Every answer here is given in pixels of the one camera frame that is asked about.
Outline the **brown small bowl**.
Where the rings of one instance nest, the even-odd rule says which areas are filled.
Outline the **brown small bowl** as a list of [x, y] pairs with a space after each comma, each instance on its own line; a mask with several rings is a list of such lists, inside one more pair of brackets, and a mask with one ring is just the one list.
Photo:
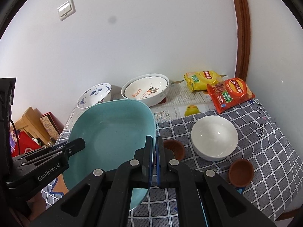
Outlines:
[[163, 142], [163, 146], [166, 149], [173, 151], [175, 159], [182, 161], [185, 157], [185, 148], [184, 145], [177, 140], [165, 140]]
[[246, 187], [253, 180], [253, 165], [246, 159], [238, 159], [229, 168], [229, 181], [235, 187]]

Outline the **patterned red box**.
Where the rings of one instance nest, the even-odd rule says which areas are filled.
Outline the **patterned red box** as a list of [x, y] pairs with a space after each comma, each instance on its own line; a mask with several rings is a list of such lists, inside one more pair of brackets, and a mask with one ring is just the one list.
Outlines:
[[40, 122], [53, 140], [60, 137], [64, 126], [51, 112], [43, 114]]

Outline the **large white outer bowl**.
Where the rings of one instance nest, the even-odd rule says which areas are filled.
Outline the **large white outer bowl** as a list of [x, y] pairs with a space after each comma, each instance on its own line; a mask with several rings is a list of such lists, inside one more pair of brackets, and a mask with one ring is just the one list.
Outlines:
[[122, 87], [121, 95], [124, 99], [138, 100], [152, 107], [166, 98], [169, 86], [168, 77], [150, 73], [129, 80]]

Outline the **yellow chips bag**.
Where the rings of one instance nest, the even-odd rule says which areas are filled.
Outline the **yellow chips bag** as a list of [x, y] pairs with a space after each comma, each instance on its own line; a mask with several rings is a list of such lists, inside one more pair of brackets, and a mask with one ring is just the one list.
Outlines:
[[215, 71], [188, 72], [183, 76], [188, 89], [191, 92], [206, 91], [207, 85], [215, 85], [222, 81], [224, 75], [219, 75]]

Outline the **lemon print inner bowl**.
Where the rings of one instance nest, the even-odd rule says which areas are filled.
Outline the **lemon print inner bowl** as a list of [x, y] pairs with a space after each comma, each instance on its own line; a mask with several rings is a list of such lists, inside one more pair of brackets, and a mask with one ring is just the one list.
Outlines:
[[124, 96], [136, 100], [143, 100], [161, 93], [166, 87], [167, 81], [163, 77], [144, 77], [129, 84], [124, 91]]

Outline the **red chips bag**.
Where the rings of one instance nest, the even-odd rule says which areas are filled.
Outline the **red chips bag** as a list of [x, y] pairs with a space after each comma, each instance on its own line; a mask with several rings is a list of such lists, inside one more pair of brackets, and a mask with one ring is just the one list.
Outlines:
[[215, 85], [207, 84], [207, 92], [218, 114], [255, 97], [246, 82], [239, 77]]

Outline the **light blue square plate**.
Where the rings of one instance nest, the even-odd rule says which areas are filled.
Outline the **light blue square plate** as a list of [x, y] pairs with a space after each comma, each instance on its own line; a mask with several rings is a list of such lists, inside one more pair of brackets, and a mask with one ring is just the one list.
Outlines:
[[137, 100], [113, 100], [85, 111], [74, 124], [69, 140], [83, 138], [85, 148], [71, 156], [63, 173], [71, 190], [95, 169], [110, 171], [134, 158], [146, 137], [156, 137], [150, 108]]

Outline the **red paper bag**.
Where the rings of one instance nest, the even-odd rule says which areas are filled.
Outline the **red paper bag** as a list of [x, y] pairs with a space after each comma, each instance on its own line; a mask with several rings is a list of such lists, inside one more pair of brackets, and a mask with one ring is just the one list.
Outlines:
[[29, 153], [40, 148], [40, 145], [38, 145], [32, 138], [30, 138], [24, 131], [22, 131], [19, 134], [18, 141], [15, 143], [12, 157]]

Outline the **white wall switch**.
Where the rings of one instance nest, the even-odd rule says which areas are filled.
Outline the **white wall switch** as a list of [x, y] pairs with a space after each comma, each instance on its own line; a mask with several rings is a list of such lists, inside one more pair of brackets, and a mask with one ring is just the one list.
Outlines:
[[76, 12], [76, 8], [73, 0], [68, 0], [63, 5], [60, 5], [57, 9], [60, 21], [65, 20]]

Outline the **wooden furniture piece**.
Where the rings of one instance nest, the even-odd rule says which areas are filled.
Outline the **wooden furniture piece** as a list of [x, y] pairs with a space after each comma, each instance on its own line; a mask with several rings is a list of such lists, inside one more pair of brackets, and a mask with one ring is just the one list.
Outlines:
[[38, 112], [32, 107], [29, 107], [22, 117], [14, 121], [15, 128], [24, 131], [31, 138], [40, 139], [44, 145], [50, 142], [50, 135], [40, 121]]

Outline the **brown wooden door frame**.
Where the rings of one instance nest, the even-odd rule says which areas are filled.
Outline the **brown wooden door frame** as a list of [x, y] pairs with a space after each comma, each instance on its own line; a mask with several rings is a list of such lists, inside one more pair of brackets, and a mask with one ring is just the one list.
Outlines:
[[237, 59], [235, 76], [246, 81], [251, 52], [251, 20], [248, 0], [234, 0], [237, 21]]

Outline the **blue crane pattern bowl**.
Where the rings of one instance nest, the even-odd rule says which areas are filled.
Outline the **blue crane pattern bowl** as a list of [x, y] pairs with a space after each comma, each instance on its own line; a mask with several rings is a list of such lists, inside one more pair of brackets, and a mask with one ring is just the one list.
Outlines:
[[98, 103], [111, 100], [112, 86], [109, 83], [100, 83], [86, 90], [77, 100], [79, 109], [88, 109]]

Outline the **plain white bowl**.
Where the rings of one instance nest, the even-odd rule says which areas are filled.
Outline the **plain white bowl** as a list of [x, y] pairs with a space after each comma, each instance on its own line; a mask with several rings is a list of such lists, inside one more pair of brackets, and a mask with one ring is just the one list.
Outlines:
[[220, 116], [206, 116], [197, 120], [191, 130], [194, 151], [204, 160], [220, 161], [231, 155], [238, 145], [234, 125]]

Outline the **grey checkered tablecloth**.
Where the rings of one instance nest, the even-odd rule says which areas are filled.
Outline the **grey checkered tablecloth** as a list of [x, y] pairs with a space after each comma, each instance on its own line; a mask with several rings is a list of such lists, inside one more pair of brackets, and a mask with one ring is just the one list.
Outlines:
[[[262, 104], [254, 99], [219, 114], [236, 128], [238, 146], [221, 161], [206, 161], [194, 151], [190, 134], [194, 123], [208, 115], [216, 115], [216, 111], [157, 123], [157, 135], [163, 140], [181, 142], [185, 147], [182, 162], [190, 168], [203, 172], [213, 170], [227, 182], [232, 163], [238, 159], [248, 160], [254, 168], [254, 177], [243, 196], [271, 220], [278, 219], [302, 188], [300, 157]], [[127, 226], [179, 226], [174, 189], [160, 189], [153, 182], [143, 196], [143, 203], [129, 212]]]

